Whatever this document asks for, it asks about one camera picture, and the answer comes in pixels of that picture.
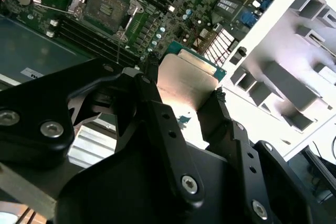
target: white label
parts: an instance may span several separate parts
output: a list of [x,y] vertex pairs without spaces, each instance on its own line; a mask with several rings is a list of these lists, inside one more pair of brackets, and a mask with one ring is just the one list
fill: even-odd
[[21,71],[22,74],[24,74],[25,76],[28,76],[32,79],[37,79],[43,76],[43,74],[34,71],[33,69],[30,68],[26,68],[24,70]]

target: green circuit board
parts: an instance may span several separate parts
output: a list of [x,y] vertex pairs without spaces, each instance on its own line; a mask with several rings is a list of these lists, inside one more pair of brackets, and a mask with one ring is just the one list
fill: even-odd
[[51,22],[71,20],[138,57],[151,50],[163,54],[174,40],[202,54],[215,36],[211,11],[218,0],[136,0],[138,11],[133,14],[134,0],[86,0],[79,15],[68,11],[72,1],[30,0],[23,5],[18,0],[6,0],[0,12],[6,9],[10,18],[89,57],[95,57],[95,52],[87,52],[84,42],[82,49],[78,41],[72,42],[72,35],[67,34],[70,27]]

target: mounting hole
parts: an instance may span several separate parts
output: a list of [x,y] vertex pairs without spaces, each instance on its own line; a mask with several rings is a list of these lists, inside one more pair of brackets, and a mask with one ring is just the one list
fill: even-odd
[[150,79],[148,79],[148,78],[145,77],[145,76],[142,76],[142,80],[143,80],[144,82],[148,83],[148,84],[151,83]]
[[253,172],[253,173],[257,173],[257,170],[256,170],[253,166],[250,166],[250,170],[251,170],[251,172]]
[[170,116],[168,114],[166,114],[166,113],[163,113],[162,117],[165,118],[165,119],[170,119]]
[[172,138],[177,138],[176,133],[173,132],[173,131],[169,131],[169,132],[168,132],[168,135],[169,135],[170,137],[172,137]]

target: gray metal panel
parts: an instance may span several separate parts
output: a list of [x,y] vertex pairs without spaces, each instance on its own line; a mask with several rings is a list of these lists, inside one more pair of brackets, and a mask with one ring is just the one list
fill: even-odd
[[297,10],[301,17],[314,20],[326,6],[325,0],[295,0],[291,8]]
[[250,91],[250,96],[257,106],[263,104],[271,94],[272,91],[263,82],[256,84]]
[[272,62],[263,72],[264,75],[299,111],[304,111],[316,99],[318,99],[315,93],[313,93],[275,61]]
[[0,46],[0,74],[21,83],[32,80],[21,74],[26,68],[46,75],[88,60],[6,19],[0,22]]
[[318,16],[327,27],[336,28],[336,13],[328,6]]

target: server motherboard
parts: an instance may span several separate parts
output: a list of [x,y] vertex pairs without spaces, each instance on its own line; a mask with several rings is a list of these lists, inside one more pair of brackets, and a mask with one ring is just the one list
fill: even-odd
[[202,54],[218,0],[2,0],[1,13],[89,57],[123,66],[172,41]]

